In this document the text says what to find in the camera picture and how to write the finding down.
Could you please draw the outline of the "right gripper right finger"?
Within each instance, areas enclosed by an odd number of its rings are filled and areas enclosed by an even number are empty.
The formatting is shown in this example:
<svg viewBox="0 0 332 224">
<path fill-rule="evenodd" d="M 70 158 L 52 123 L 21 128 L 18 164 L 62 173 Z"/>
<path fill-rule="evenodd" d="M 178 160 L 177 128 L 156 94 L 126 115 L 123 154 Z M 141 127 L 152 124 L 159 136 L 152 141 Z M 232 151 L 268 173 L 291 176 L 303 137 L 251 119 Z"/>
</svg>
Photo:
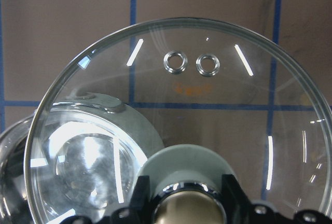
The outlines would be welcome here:
<svg viewBox="0 0 332 224">
<path fill-rule="evenodd" d="M 222 176 L 221 203 L 226 223 L 331 223 L 329 217 L 311 209 L 296 212 L 292 218 L 287 218 L 267 203 L 253 203 L 232 174 Z"/>
</svg>

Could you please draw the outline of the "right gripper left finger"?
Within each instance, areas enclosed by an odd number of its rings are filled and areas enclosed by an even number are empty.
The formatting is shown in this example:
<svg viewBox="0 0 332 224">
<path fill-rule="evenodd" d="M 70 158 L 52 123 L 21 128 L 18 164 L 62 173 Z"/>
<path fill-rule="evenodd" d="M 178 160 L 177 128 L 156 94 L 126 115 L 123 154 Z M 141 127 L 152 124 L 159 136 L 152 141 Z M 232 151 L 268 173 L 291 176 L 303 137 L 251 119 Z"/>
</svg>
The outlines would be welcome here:
<svg viewBox="0 0 332 224">
<path fill-rule="evenodd" d="M 75 215 L 65 218 L 61 223 L 144 223 L 148 212 L 149 194 L 149 176 L 139 176 L 128 206 L 111 211 L 97 222 L 93 222 L 87 216 Z"/>
</svg>

